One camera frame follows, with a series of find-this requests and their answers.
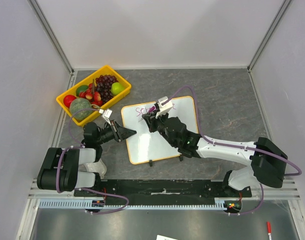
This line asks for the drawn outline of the green lime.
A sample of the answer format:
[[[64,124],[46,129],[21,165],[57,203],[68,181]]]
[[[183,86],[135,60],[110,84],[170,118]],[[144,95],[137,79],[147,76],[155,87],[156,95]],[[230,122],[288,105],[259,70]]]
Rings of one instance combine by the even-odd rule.
[[[76,89],[76,96],[80,98],[84,98],[86,96],[87,90],[89,87],[87,85],[81,85]]]

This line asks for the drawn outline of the light green apple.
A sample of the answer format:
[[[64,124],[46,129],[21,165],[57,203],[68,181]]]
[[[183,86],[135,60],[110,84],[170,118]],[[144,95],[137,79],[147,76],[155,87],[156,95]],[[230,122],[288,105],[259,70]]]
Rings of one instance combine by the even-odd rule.
[[[124,90],[125,90],[124,86],[122,84],[120,84],[119,82],[114,82],[111,85],[111,89],[110,89],[113,96],[117,96]]]

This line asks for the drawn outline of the red cherry bunch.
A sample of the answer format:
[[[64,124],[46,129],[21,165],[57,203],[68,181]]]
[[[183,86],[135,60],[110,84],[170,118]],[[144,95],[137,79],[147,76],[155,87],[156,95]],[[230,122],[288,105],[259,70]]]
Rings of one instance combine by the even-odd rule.
[[[92,105],[96,105],[101,107],[103,105],[103,100],[101,94],[96,89],[96,86],[93,83],[90,83],[88,86],[88,90],[86,91],[85,97],[82,97],[88,100]]]

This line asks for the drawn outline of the green netted melon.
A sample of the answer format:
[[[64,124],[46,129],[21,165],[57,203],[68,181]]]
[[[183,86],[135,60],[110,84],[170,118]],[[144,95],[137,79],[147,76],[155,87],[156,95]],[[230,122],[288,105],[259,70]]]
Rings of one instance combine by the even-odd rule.
[[[91,103],[85,98],[76,98],[69,106],[70,113],[74,115],[74,118],[79,122],[93,113],[91,109]]]

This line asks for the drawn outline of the red pen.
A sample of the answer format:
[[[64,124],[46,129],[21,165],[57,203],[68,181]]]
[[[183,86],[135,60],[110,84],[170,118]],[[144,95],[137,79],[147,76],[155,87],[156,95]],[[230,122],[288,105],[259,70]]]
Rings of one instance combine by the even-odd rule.
[[[271,223],[269,221],[266,222],[267,225],[267,235],[268,239],[272,240],[272,228],[271,228]]]

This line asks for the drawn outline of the yellow plastic fruit bin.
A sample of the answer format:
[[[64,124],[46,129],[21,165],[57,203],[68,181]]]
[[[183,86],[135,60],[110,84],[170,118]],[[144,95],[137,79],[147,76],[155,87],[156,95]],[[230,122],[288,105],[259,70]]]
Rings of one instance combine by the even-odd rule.
[[[83,107],[107,109],[130,93],[132,85],[109,65],[105,65],[56,98],[62,109],[72,116],[74,101]]]

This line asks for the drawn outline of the white whiteboard eraser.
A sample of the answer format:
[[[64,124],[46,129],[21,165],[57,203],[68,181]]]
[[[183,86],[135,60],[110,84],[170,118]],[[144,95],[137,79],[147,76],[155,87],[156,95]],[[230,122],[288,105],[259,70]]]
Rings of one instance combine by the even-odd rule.
[[[78,166],[78,170],[81,172],[98,173],[100,178],[103,179],[107,172],[107,167],[103,163],[102,159],[97,162],[83,163]]]

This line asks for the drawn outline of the yellow-framed whiteboard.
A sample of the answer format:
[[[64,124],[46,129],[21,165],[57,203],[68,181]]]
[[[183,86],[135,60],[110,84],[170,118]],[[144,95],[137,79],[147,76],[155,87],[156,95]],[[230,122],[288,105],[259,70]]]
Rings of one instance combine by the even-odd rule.
[[[191,132],[198,133],[194,100],[191,96],[175,97],[171,100],[173,108],[170,117],[178,117]],[[149,132],[142,115],[146,114],[154,102],[124,106],[121,117],[125,128],[135,130],[136,134],[126,139],[129,161],[133,165],[178,157],[180,153],[158,132]]]

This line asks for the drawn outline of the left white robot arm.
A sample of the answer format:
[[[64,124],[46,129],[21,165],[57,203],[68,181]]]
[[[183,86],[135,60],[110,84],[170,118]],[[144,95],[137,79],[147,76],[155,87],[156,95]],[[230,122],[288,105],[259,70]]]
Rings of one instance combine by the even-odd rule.
[[[121,142],[137,132],[112,120],[100,128],[95,122],[83,127],[83,140],[80,146],[69,146],[65,149],[50,147],[39,170],[36,184],[41,190],[52,190],[58,193],[71,192],[84,188],[92,197],[102,192],[100,173],[97,171],[80,171],[84,164],[102,163],[102,145],[109,141]]]

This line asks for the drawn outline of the purple whiteboard marker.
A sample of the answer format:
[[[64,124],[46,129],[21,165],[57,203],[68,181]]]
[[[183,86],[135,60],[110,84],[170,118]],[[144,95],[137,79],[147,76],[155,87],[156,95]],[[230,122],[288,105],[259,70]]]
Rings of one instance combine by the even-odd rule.
[[[155,110],[155,106],[151,106],[150,108],[141,108],[140,109],[140,119],[138,120],[139,122],[144,120],[144,116],[147,114],[150,114],[151,112],[153,112]]]

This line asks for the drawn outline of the dark purple grape bunch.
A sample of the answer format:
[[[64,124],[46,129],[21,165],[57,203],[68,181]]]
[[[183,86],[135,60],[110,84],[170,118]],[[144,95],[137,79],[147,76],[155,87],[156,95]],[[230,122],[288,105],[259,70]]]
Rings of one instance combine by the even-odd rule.
[[[112,85],[118,82],[116,76],[110,74],[100,75],[95,79],[95,82],[95,91],[100,94],[101,100],[104,104],[114,97],[111,89]]]

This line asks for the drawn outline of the white paper sheet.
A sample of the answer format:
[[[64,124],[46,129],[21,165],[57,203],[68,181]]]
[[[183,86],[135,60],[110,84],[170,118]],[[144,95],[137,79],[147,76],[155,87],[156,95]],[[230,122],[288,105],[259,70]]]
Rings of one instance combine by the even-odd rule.
[[[171,237],[167,237],[167,236],[163,236],[163,235],[157,235],[156,236],[156,240],[177,240],[177,239],[171,238]]]

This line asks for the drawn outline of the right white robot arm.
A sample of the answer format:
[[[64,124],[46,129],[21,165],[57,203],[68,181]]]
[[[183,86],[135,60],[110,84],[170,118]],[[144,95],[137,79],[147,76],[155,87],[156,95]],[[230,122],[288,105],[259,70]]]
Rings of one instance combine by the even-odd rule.
[[[168,114],[156,116],[150,112],[142,118],[151,133],[158,132],[187,158],[214,158],[244,165],[226,173],[221,190],[227,197],[256,183],[275,189],[283,186],[288,157],[268,138],[259,137],[255,142],[219,141],[188,130],[178,117]]]

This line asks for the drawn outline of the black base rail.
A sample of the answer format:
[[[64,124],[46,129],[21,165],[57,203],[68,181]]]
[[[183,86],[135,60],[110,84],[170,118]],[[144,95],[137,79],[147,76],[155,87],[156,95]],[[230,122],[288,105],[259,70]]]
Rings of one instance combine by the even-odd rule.
[[[215,198],[252,197],[249,186],[234,190],[209,179],[103,179],[91,189],[124,196],[130,206],[213,205]]]

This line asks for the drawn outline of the red apple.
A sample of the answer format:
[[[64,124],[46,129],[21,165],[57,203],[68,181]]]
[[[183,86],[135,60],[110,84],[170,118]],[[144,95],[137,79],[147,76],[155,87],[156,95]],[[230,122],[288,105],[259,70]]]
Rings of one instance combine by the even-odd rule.
[[[71,103],[76,99],[77,97],[71,94],[68,94],[63,99],[63,104],[65,107],[70,108]]]

